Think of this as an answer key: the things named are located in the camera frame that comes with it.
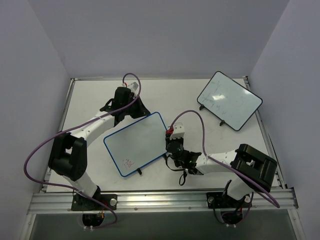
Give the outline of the blue framed whiteboard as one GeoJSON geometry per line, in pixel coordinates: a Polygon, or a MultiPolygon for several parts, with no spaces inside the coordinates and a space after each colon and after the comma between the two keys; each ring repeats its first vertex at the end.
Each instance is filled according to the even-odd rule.
{"type": "Polygon", "coordinates": [[[122,177],[140,171],[166,153],[167,126],[153,112],[106,136],[103,143],[122,177]]]}

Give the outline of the red bone-shaped eraser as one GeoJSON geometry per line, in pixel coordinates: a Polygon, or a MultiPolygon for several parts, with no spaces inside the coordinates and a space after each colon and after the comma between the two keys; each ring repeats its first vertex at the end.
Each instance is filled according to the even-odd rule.
{"type": "Polygon", "coordinates": [[[166,130],[165,134],[166,135],[171,135],[173,133],[174,129],[171,127],[168,130],[166,130]]]}

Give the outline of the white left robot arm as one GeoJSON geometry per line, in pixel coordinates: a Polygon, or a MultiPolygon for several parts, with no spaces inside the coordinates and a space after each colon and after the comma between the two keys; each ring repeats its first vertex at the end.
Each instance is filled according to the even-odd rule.
{"type": "Polygon", "coordinates": [[[48,167],[85,194],[82,202],[90,210],[100,206],[101,190],[86,172],[87,148],[100,135],[116,127],[126,116],[138,119],[150,114],[138,93],[138,83],[124,83],[115,90],[114,97],[100,108],[89,124],[79,130],[65,132],[53,141],[48,167]]]}

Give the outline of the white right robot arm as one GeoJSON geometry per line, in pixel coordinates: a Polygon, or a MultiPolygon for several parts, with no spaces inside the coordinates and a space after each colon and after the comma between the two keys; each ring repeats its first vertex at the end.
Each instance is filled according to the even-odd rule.
{"type": "Polygon", "coordinates": [[[183,171],[183,178],[211,173],[235,174],[235,179],[226,184],[222,193],[223,203],[230,207],[252,192],[270,193],[278,165],[276,160],[248,144],[215,154],[188,151],[184,149],[183,136],[169,131],[165,133],[165,149],[176,167],[174,171],[183,171]]]}

